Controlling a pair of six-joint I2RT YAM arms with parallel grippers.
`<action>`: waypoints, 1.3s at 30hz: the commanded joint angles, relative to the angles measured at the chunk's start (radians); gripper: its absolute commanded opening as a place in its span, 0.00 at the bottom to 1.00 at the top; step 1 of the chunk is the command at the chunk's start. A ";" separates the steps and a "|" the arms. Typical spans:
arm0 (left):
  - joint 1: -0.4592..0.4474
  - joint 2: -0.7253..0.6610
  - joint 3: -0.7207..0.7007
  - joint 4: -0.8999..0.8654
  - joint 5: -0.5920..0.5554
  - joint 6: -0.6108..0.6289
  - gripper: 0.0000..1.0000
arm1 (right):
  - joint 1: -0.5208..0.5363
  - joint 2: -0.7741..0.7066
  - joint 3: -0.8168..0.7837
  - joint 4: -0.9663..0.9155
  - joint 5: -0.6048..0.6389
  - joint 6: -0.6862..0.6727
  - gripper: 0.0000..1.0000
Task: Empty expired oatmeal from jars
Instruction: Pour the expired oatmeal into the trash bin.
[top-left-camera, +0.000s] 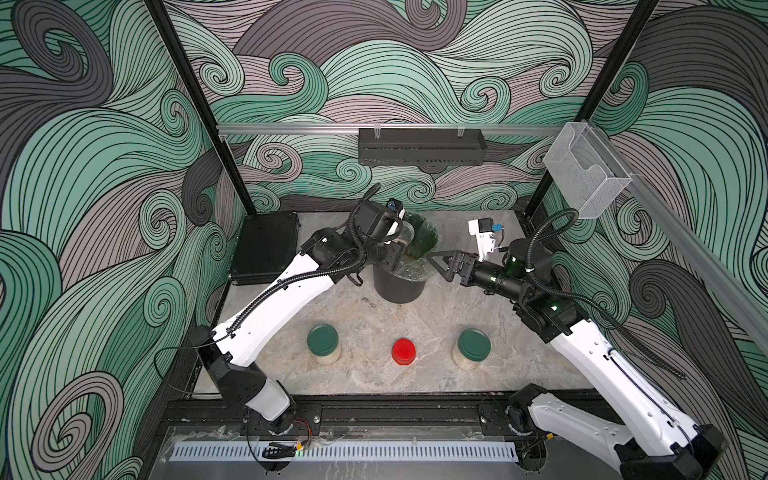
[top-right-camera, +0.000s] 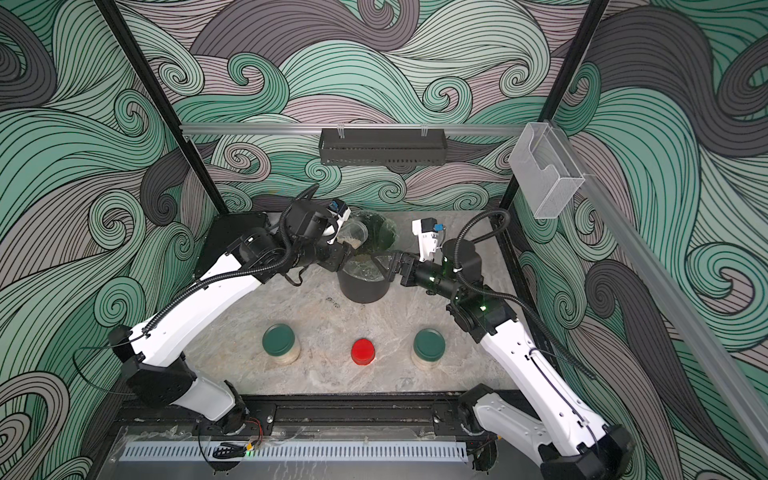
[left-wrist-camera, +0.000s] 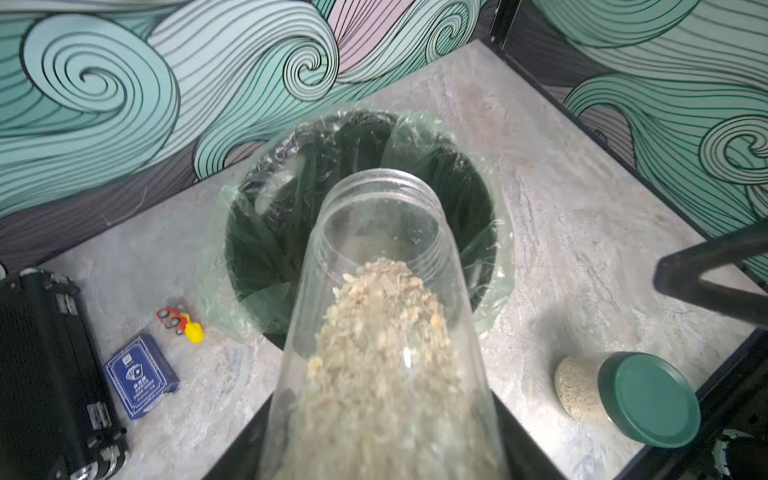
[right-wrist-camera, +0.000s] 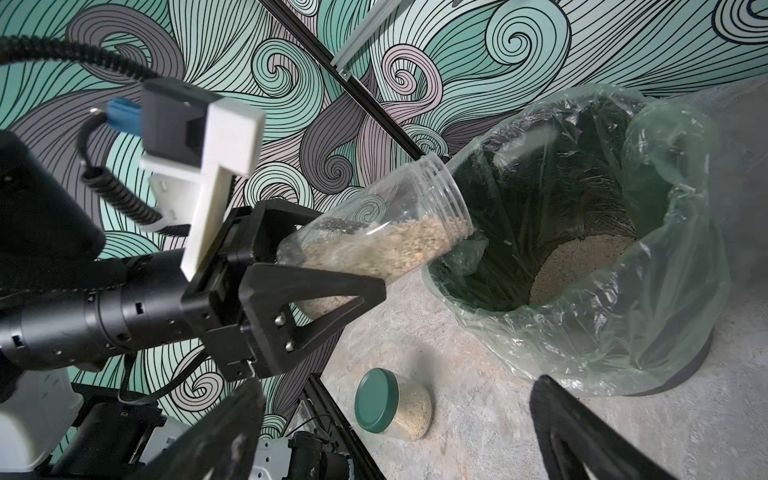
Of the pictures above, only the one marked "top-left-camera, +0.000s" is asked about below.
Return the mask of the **red jar lid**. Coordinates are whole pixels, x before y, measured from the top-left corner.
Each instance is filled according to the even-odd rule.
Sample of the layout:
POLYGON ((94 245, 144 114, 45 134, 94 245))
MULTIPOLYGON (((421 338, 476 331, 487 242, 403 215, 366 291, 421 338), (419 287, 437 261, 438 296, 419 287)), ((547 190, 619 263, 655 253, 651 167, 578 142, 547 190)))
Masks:
POLYGON ((407 338, 396 340, 391 349, 391 357, 398 365, 412 364, 416 359, 416 354, 415 344, 407 338))

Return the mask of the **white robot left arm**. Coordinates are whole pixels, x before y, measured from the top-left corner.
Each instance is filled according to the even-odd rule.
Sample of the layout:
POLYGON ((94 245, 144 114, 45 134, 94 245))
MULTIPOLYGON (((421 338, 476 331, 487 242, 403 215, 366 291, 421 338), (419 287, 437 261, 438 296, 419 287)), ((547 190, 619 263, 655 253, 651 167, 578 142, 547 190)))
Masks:
POLYGON ((401 233, 382 240, 366 237, 357 245, 346 233, 320 229, 246 307, 214 327, 193 330, 190 343, 227 406, 258 415, 274 435, 286 433, 297 414, 296 402, 259 368, 260 352, 300 310, 341 279, 357 277, 369 265, 393 270, 412 241, 411 234, 401 233))

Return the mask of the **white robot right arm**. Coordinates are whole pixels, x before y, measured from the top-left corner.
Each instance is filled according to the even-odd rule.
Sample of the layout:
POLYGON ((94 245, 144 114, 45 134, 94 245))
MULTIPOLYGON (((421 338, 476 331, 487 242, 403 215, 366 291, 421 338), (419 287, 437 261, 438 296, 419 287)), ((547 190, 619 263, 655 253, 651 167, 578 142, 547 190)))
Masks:
POLYGON ((511 242, 503 264, 474 253, 433 252, 447 281, 458 277, 512 303, 521 321, 569 360, 619 416, 613 423, 529 384, 509 399, 511 430, 530 439, 554 434, 614 468, 625 479, 703 479, 727 447, 711 424, 699 424, 657 390, 551 277, 551 257, 525 239, 511 242))

